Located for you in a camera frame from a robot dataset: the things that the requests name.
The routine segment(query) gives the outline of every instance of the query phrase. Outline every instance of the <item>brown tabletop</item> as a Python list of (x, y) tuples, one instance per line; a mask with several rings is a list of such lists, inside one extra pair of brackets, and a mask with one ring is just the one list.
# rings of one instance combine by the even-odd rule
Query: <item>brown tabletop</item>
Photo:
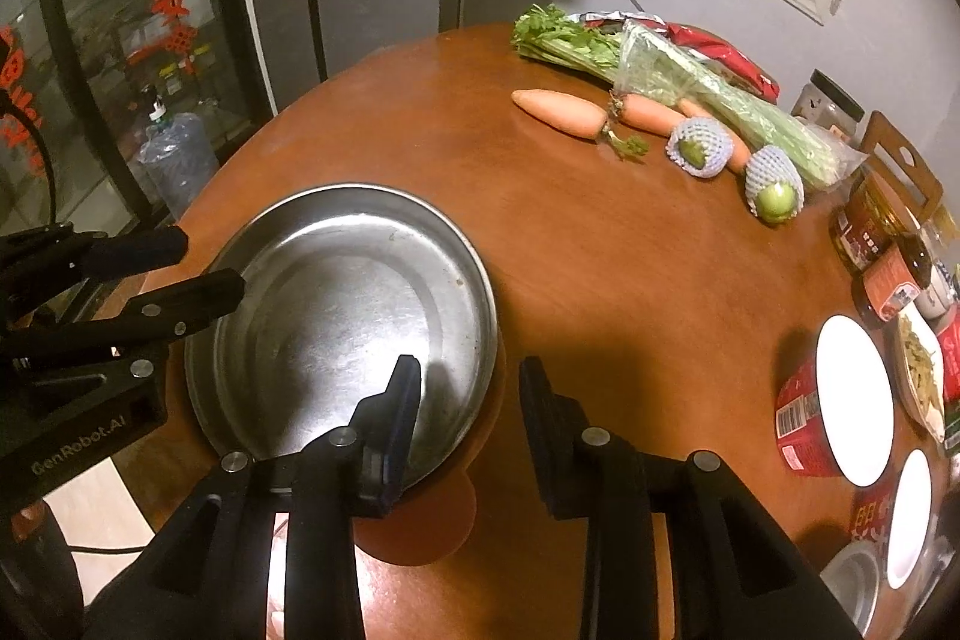
[[(411, 191), (464, 230), (496, 291), (508, 370), (490, 440), (469, 470), (472, 536), (434, 565), (362, 557), (368, 637), (573, 638), (584, 530), (539, 501), (517, 399), (517, 365), (542, 357), (558, 393), (592, 423), (650, 453), (717, 451), (822, 567), (847, 542), (853, 487), (797, 477), (774, 436), (776, 393), (827, 316), (854, 314), (851, 277), (814, 199), (771, 229), (750, 215), (730, 172), (683, 173), (651, 139), (646, 163), (569, 138), (515, 108), (510, 92), (547, 88), (597, 103), (584, 79), (523, 61), (504, 25), (445, 33), (368, 57), (260, 130), (218, 173), (181, 226), (190, 252), (146, 289), (203, 271), (241, 226), (284, 196), (361, 181)], [(173, 362), (181, 360), (175, 352)], [(170, 375), (169, 422), (115, 461), (158, 528), (214, 463)], [(923, 446), (936, 501), (946, 468), (896, 407), (891, 469)], [(661, 624), (672, 636), (668, 570)], [(913, 593), (884, 586), (872, 638), (890, 637)]]

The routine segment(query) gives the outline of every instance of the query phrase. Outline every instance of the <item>plate of food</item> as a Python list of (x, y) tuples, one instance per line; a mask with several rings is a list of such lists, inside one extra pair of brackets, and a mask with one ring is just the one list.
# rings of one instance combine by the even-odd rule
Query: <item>plate of food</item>
[(896, 321), (896, 381), (907, 413), (944, 441), (944, 356), (937, 335), (913, 304)]

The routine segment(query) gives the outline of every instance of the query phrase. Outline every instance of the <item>metal bowl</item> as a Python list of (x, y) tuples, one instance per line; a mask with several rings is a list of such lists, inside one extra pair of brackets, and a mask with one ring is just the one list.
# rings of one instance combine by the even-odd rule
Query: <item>metal bowl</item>
[(404, 353), (424, 370), (404, 484), (467, 434), (493, 374), (496, 308), (476, 251), (437, 209), (378, 185), (304, 191), (241, 229), (222, 268), (247, 294), (186, 343), (190, 399), (221, 455), (301, 450), (385, 389)]

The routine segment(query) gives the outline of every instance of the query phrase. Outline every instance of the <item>red instant noodle cup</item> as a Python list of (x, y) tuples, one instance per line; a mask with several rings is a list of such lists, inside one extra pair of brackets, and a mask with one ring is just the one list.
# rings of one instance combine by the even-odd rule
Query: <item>red instant noodle cup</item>
[(800, 475), (853, 485), (880, 478), (894, 442), (894, 401), (877, 346), (861, 325), (832, 316), (813, 355), (776, 399), (776, 447)]

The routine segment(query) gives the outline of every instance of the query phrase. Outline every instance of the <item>carrot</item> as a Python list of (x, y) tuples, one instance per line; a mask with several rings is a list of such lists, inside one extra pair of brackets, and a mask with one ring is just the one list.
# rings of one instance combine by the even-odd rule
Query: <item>carrot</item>
[(617, 138), (607, 122), (607, 110), (592, 101), (557, 91), (513, 91), (511, 98), (538, 121), (580, 139), (605, 139), (621, 158), (640, 158), (648, 149), (638, 137)]
[[(677, 108), (688, 118), (711, 118), (714, 119), (714, 121), (716, 119), (715, 116), (710, 114), (696, 101), (690, 100), (689, 98), (681, 98), (677, 102)], [(750, 148), (747, 147), (747, 143), (739, 138), (738, 135), (734, 134), (730, 126), (727, 124), (722, 125), (727, 131), (728, 136), (733, 140), (733, 155), (731, 155), (730, 160), (727, 162), (727, 169), (731, 170), (735, 175), (742, 175), (747, 169), (747, 162), (750, 160), (752, 153), (750, 153)]]
[(669, 137), (677, 124), (685, 120), (676, 110), (637, 94), (613, 98), (613, 110), (616, 119), (622, 124), (640, 131), (649, 131), (659, 137)]

